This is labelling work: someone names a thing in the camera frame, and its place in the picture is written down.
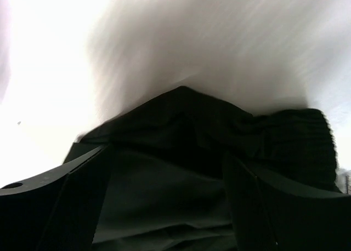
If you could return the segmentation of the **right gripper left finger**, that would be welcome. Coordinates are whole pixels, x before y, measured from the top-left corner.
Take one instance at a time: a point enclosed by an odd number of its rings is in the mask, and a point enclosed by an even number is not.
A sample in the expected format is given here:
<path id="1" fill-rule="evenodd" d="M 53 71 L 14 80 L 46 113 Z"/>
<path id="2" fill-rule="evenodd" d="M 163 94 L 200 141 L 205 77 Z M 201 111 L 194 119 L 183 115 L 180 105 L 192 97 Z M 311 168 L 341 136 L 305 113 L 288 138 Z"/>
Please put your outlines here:
<path id="1" fill-rule="evenodd" d="M 1 188 L 1 250 L 90 250 L 111 155 L 111 146 L 99 146 Z"/>

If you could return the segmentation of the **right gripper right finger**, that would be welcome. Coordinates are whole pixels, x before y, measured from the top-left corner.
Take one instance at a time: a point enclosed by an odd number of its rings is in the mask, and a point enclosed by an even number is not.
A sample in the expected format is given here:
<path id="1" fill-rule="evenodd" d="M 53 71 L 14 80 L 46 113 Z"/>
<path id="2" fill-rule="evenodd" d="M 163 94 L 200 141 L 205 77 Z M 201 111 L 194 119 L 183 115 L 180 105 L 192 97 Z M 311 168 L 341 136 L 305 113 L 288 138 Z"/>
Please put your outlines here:
<path id="1" fill-rule="evenodd" d="M 350 195 L 230 154 L 222 170 L 238 250 L 350 250 Z"/>

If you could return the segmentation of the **black trousers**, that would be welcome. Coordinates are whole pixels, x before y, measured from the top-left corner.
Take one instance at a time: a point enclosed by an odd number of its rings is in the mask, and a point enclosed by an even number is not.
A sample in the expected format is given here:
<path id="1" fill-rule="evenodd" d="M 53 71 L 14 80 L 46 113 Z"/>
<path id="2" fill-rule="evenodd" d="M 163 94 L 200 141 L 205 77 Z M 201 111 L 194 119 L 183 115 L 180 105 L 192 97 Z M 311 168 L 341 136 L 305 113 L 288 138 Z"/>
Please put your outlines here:
<path id="1" fill-rule="evenodd" d="M 336 151 L 317 109 L 254 116 L 179 87 L 81 136 L 66 160 L 112 145 L 92 250 L 235 250 L 225 159 L 337 191 Z"/>

